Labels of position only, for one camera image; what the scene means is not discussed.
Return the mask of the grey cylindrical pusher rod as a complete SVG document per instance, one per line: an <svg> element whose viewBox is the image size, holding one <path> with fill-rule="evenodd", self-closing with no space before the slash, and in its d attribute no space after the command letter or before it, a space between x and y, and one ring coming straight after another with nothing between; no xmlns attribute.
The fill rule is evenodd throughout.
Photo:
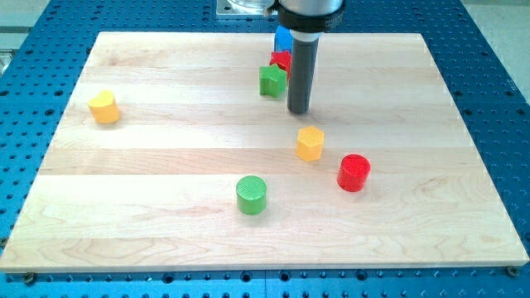
<svg viewBox="0 0 530 298"><path fill-rule="evenodd" d="M320 32L307 33L291 30L291 78L289 81L287 108L291 113L308 111L316 67Z"/></svg>

